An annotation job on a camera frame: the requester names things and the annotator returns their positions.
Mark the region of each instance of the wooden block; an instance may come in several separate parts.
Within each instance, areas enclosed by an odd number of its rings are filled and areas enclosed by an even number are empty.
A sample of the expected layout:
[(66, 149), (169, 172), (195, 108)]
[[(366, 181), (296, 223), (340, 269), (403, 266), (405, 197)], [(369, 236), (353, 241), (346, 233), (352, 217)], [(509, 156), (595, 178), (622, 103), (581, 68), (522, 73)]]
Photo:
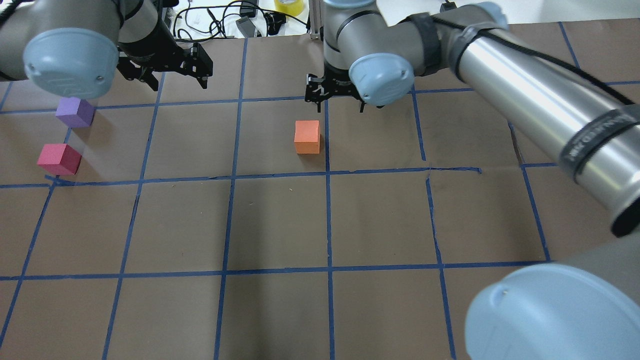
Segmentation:
[(56, 117), (68, 127), (88, 127), (93, 122), (95, 108), (87, 100), (63, 97), (58, 103)]
[(296, 136), (293, 140), (298, 154), (320, 153), (320, 121), (297, 120)]
[(38, 166), (53, 175), (75, 175), (82, 155), (65, 143), (45, 144), (38, 158)]

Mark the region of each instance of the white surface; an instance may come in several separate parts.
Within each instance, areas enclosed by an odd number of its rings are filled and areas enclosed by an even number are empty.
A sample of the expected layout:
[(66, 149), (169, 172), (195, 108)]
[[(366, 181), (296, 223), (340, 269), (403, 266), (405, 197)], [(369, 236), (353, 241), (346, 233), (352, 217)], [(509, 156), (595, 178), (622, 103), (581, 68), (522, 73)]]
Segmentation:
[[(258, 6), (264, 9), (275, 9), (273, 1), (259, 0)], [(438, 13), (441, 0), (378, 0), (378, 7), (389, 24), (395, 24), (410, 14), (420, 12)], [(304, 0), (305, 9), (298, 16), (307, 21), (308, 0)], [(478, 3), (477, 0), (457, 0), (458, 6)], [(625, 19), (640, 17), (640, 0), (493, 0), (502, 7), (509, 23), (523, 24), (534, 22), (578, 21), (595, 19)], [(192, 6), (226, 5), (228, 0), (193, 0)], [(187, 7), (187, 0), (180, 0), (175, 10)], [(230, 8), (237, 13), (239, 8)], [(216, 16), (222, 16), (222, 10), (214, 11)], [(238, 17), (227, 18), (225, 26), (227, 35), (242, 37), (236, 28)], [(252, 19), (262, 34), (266, 34), (265, 23), (261, 16)], [(205, 10), (192, 10), (189, 13), (189, 24), (196, 28), (207, 28), (211, 22)], [(177, 28), (185, 28), (194, 37), (207, 37), (206, 33), (196, 33), (184, 26), (183, 19), (178, 19)], [(297, 35), (306, 32), (306, 28), (294, 20), (287, 20), (279, 35)]]

